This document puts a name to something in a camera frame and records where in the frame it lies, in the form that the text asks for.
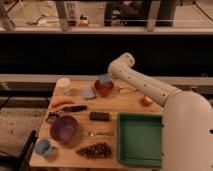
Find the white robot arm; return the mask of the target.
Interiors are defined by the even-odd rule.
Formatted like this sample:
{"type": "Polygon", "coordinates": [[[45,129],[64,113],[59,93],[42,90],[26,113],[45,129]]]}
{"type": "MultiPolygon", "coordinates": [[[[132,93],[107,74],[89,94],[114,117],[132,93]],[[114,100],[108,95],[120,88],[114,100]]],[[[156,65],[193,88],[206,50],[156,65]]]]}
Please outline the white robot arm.
{"type": "Polygon", "coordinates": [[[109,64],[121,79],[163,108],[162,171],[213,171],[213,107],[202,95],[139,73],[124,53],[109,64]]]}

